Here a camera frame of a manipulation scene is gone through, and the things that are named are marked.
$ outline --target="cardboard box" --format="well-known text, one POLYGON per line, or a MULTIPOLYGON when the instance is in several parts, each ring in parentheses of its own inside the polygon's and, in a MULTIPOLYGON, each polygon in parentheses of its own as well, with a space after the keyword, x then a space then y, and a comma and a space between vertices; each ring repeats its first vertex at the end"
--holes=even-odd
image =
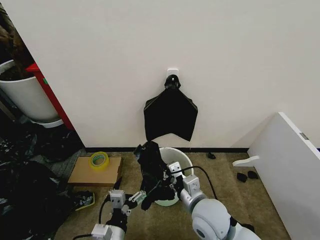
POLYGON ((122 157, 109 157, 109 165, 101 171, 92 169, 89 156, 79 156, 68 183, 76 186, 113 187, 121 177, 122 157))

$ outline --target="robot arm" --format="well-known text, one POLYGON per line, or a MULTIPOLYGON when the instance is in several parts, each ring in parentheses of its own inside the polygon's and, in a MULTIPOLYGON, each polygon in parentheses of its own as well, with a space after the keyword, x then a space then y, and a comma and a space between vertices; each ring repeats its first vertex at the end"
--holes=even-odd
POLYGON ((240 225, 228 213, 226 207, 216 199, 208 199, 200 189, 199 178, 196 175, 185 177, 178 162, 168 165, 176 185, 183 183, 183 189, 178 196, 186 210, 192 216, 192 228, 200 239, 212 240, 260 240, 249 229, 240 225))
POLYGON ((201 191, 196 175, 184 176, 179 162, 166 165, 155 142, 138 146, 135 155, 141 166, 140 191, 126 198, 123 190, 109 192, 112 218, 106 225, 96 224, 92 236, 97 240, 122 240, 127 230, 131 209, 141 204, 147 210, 156 200, 172 200, 175 193, 191 213, 192 228, 203 240, 260 240, 249 229, 241 226, 216 199, 209 199, 201 191))

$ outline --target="black trash pile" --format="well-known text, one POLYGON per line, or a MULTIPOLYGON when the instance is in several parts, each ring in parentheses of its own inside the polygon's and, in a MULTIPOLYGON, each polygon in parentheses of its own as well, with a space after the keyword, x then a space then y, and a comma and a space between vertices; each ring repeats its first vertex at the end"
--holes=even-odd
POLYGON ((44 128, 36 123, 17 124, 0 143, 0 159, 26 160, 42 155, 47 162, 64 161, 84 147, 76 131, 64 125, 44 128))
POLYGON ((42 155, 47 162, 60 162, 84 146, 64 125, 13 124, 8 131, 1 129, 0 239, 48 239, 70 213, 93 203, 94 196, 66 190, 66 179, 31 158, 42 155))
POLYGON ((65 182, 34 161, 0 161, 0 183, 0 239, 48 239, 70 213, 94 201, 88 191, 65 190, 65 182))

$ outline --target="small black object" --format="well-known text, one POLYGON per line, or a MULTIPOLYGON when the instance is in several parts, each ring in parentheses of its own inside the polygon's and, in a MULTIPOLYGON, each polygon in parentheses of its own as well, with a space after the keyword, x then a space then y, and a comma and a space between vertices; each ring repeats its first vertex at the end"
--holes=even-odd
POLYGON ((216 156, 212 153, 212 152, 208 152, 206 154, 206 156, 209 158, 209 159, 216 159, 216 156))
POLYGON ((243 182, 243 183, 245 183, 245 182, 247 181, 247 179, 248 179, 247 175, 245 175, 245 174, 243 174, 243 173, 240 173, 240 172, 238 172, 238 173, 236 174, 236 178, 237 178, 239 181, 243 182))
POLYGON ((190 141, 198 108, 179 90, 181 84, 178 76, 168 76, 164 86, 162 93, 145 103, 143 113, 146 139, 151 141, 172 133, 190 141))
POLYGON ((251 230, 252 232, 256 233, 255 227, 252 226, 251 224, 243 223, 243 224, 241 224, 241 225, 242 225, 242 227, 244 227, 244 228, 246 228, 246 229, 249 229, 249 230, 251 230))
POLYGON ((248 171, 248 177, 250 179, 259 179, 258 174, 255 173, 254 171, 248 171))

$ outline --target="white plant pot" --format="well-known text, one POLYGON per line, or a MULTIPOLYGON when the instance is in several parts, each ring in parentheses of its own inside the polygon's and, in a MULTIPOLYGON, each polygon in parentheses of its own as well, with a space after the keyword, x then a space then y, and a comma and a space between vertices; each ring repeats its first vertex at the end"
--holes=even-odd
MULTIPOLYGON (((0 64, 0 75, 15 65, 13 60, 0 64)), ((14 104, 31 120, 50 123, 59 120, 59 115, 35 76, 1 81, 0 88, 14 104)))

